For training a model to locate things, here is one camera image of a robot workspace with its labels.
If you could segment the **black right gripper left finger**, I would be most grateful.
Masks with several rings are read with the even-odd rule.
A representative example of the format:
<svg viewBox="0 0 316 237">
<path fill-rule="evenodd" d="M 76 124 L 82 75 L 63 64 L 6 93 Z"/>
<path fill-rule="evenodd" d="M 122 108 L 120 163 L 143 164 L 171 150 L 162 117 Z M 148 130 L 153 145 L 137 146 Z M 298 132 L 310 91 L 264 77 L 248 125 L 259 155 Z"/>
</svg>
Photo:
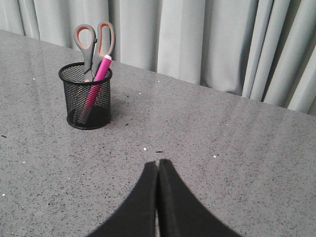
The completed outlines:
<svg viewBox="0 0 316 237">
<path fill-rule="evenodd" d="M 154 237 L 156 235 L 155 162 L 144 165 L 135 187 L 120 207 L 89 237 Z"/>
</svg>

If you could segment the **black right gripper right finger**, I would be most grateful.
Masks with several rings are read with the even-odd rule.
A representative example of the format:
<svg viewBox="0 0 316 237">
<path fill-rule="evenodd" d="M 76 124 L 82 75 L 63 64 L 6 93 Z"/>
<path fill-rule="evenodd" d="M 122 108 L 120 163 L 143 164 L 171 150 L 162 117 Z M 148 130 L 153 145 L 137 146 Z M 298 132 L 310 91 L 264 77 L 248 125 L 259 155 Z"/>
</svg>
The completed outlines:
<svg viewBox="0 0 316 237">
<path fill-rule="evenodd" d="M 168 159 L 159 161 L 157 210 L 161 237 L 238 237 L 194 196 Z"/>
</svg>

